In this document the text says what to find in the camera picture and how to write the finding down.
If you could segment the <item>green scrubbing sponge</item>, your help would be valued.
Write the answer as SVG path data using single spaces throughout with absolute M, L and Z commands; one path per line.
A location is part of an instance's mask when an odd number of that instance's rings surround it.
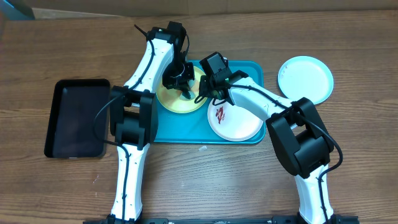
M 182 91 L 182 94 L 180 97 L 182 100 L 192 100 L 192 99 L 194 99 L 195 94 L 191 90 L 184 90 L 184 91 Z

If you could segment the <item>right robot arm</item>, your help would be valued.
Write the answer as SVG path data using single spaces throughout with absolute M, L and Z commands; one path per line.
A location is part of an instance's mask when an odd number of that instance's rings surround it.
M 199 97 L 221 100 L 245 110 L 266 123 L 275 154 L 282 167 L 295 178 L 305 223 L 333 223 L 326 175 L 330 153 L 341 148 L 329 135 L 308 98 L 288 100 L 259 86 L 247 73 L 232 72 L 227 59 L 214 52 L 200 61 L 204 76 Z

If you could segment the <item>green rimmed plate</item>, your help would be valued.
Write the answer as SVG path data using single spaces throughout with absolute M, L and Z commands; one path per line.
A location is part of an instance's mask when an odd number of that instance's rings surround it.
M 189 81 L 189 93 L 191 98 L 187 99 L 182 95 L 182 91 L 176 89 L 166 89 L 161 83 L 159 84 L 156 95 L 160 104 L 174 113 L 190 113 L 199 109 L 205 104 L 207 98 L 204 97 L 198 103 L 195 99 L 199 96 L 200 78 L 205 73 L 198 67 L 194 66 L 194 80 Z

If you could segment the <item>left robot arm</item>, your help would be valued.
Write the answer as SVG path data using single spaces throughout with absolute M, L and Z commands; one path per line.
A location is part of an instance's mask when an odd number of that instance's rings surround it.
M 163 85 L 192 98 L 194 69 L 182 49 L 189 44 L 183 25 L 171 21 L 144 36 L 147 48 L 136 71 L 123 86 L 111 90 L 110 131 L 119 162 L 116 197 L 107 223 L 138 223 L 141 217 L 144 163 L 158 128 L 156 89 Z

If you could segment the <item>light blue plate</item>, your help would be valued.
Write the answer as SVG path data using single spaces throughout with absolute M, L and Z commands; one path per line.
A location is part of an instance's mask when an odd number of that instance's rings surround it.
M 334 88 L 331 70 L 321 60 L 309 56 L 288 59 L 279 69 L 277 81 L 288 99 L 306 97 L 314 105 L 326 101 Z

